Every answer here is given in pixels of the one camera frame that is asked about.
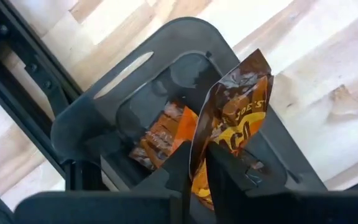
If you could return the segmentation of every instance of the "black metal frame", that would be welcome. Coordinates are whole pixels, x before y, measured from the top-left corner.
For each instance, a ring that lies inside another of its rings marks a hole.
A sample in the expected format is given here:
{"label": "black metal frame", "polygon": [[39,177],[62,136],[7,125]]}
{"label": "black metal frame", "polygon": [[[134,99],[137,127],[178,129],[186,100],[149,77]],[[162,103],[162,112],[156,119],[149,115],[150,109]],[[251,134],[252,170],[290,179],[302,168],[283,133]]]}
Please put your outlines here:
{"label": "black metal frame", "polygon": [[[25,63],[25,70],[47,96],[57,116],[81,89],[7,0],[0,0],[0,41]],[[0,62],[0,105],[66,180],[67,190],[106,189],[100,169],[86,162],[61,164],[50,141],[52,120]]]}

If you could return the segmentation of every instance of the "wood grain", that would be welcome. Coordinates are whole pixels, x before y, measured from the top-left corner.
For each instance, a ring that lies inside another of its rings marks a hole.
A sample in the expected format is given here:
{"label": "wood grain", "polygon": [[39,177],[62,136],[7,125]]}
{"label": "wood grain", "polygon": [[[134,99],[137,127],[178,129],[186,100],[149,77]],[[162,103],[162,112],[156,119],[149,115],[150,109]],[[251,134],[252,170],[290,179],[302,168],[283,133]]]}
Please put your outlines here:
{"label": "wood grain", "polygon": [[[358,0],[11,1],[83,90],[164,23],[206,20],[239,59],[264,53],[275,75],[271,105],[327,187],[358,183]],[[5,45],[0,58],[54,119],[20,59]],[[1,198],[14,208],[63,186],[0,106]]]}

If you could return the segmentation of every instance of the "black plastic tray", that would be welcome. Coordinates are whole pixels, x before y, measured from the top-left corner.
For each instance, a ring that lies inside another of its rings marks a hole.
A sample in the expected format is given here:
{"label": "black plastic tray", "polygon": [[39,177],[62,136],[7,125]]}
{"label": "black plastic tray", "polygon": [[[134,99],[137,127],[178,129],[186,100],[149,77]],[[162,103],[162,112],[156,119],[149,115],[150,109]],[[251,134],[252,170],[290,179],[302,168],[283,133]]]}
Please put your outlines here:
{"label": "black plastic tray", "polygon": [[[94,99],[118,73],[147,52],[154,53],[148,61],[110,92]],[[117,188],[131,189],[150,174],[128,157],[131,142],[158,116],[164,100],[184,99],[197,113],[209,87],[238,63],[211,24],[195,18],[165,24],[56,118],[51,138],[61,162],[97,162],[102,153],[103,167],[107,167],[104,171]],[[191,82],[195,77],[199,78],[196,88]],[[131,101],[136,110],[131,108]],[[270,166],[288,188],[325,190],[271,108],[247,148]]]}

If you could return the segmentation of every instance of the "brown foil packaging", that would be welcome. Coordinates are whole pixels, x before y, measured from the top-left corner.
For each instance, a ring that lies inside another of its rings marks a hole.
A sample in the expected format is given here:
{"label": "brown foil packaging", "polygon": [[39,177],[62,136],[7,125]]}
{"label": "brown foil packaging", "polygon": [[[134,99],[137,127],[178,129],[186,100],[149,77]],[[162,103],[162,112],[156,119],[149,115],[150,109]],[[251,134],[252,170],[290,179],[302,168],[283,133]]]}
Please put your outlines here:
{"label": "brown foil packaging", "polygon": [[186,106],[168,103],[130,157],[154,170],[183,141],[192,139],[191,191],[204,205],[213,209],[205,162],[209,141],[230,150],[253,169],[266,168],[243,149],[265,118],[273,85],[270,71],[262,53],[256,50],[211,87],[199,117]]}
{"label": "brown foil packaging", "polygon": [[189,176],[192,192],[213,208],[206,173],[205,149],[215,141],[253,169],[266,170],[244,148],[262,125],[273,86],[271,68],[256,50],[223,76],[207,94],[191,145]]}

